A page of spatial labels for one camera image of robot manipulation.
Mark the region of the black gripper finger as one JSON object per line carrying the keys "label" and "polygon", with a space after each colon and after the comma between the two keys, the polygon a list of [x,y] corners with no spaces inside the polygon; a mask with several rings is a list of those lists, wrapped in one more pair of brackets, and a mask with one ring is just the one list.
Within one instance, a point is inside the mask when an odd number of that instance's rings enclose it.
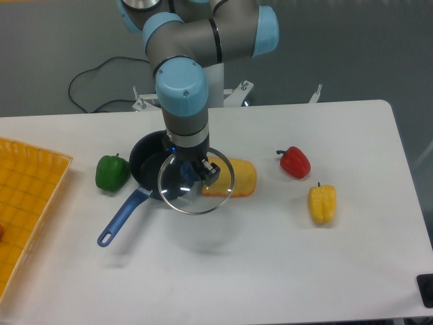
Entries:
{"label": "black gripper finger", "polygon": [[214,184],[219,179],[220,173],[221,173],[221,169],[216,163],[209,162],[206,159],[203,159],[200,162],[199,175],[200,175],[201,180],[207,186],[211,186],[212,184]]}

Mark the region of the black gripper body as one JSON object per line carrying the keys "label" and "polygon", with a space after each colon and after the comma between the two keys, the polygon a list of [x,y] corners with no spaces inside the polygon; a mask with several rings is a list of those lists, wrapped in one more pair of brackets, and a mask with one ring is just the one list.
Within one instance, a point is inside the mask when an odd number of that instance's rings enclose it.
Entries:
{"label": "black gripper body", "polygon": [[162,143],[170,154],[162,163],[161,169],[165,169],[174,158],[199,165],[202,160],[207,159],[210,147],[209,131],[201,130],[193,135],[179,135],[170,130],[163,130]]}

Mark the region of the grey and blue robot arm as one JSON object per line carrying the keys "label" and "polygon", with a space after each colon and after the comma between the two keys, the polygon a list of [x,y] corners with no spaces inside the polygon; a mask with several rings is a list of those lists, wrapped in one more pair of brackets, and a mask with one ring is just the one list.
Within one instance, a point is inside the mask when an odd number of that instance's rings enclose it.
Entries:
{"label": "grey and blue robot arm", "polygon": [[254,1],[117,1],[127,28],[140,32],[153,70],[175,156],[207,185],[219,177],[208,162],[209,85],[205,68],[269,53],[279,23]]}

